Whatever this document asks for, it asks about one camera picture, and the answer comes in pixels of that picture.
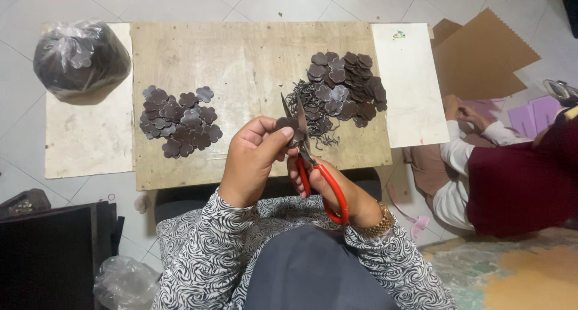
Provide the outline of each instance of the maroon clothing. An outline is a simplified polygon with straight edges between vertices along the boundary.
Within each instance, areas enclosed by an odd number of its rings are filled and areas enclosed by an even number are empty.
[[[537,148],[475,147],[468,159],[468,220],[478,234],[511,236],[578,215],[578,118],[556,123]]]

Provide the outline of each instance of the brown cardboard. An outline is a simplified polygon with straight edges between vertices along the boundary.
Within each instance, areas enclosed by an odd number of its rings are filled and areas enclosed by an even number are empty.
[[[430,41],[432,44],[432,49],[437,47],[440,43],[444,42],[445,39],[449,38],[452,34],[458,31],[462,26],[452,22],[448,19],[442,19],[436,26],[433,27],[434,39]]]
[[[440,38],[450,35],[433,48],[442,96],[504,98],[527,88],[513,72],[540,60],[540,56],[492,10],[485,9],[460,28],[442,22]]]

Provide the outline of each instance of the watch band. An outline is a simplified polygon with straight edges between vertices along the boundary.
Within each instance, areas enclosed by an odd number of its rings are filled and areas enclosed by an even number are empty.
[[[357,233],[367,239],[377,238],[378,236],[387,232],[393,225],[394,225],[394,217],[391,214],[390,210],[387,209],[386,205],[382,202],[379,202],[379,208],[381,209],[381,214],[383,218],[379,222],[378,225],[374,225],[369,228],[358,228],[353,227]]]

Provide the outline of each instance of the clear plastic bag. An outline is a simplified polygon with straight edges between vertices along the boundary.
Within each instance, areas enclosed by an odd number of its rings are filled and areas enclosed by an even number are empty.
[[[150,309],[158,291],[157,278],[140,262],[124,255],[105,260],[92,292],[111,310]]]
[[[38,41],[33,68],[50,92],[67,98],[123,80],[131,58],[101,20],[57,22]]]

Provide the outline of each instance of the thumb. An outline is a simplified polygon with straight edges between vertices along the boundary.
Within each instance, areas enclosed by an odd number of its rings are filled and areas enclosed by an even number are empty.
[[[269,163],[275,162],[277,153],[289,143],[292,137],[293,128],[291,127],[283,127],[277,130],[265,138],[263,143],[256,148],[258,157]]]
[[[309,174],[309,183],[312,188],[317,190],[319,194],[323,196],[323,198],[327,199],[331,206],[337,203],[337,197],[335,196],[333,189],[331,189],[331,186],[327,180],[323,178],[322,173],[319,170],[314,169],[311,171]]]

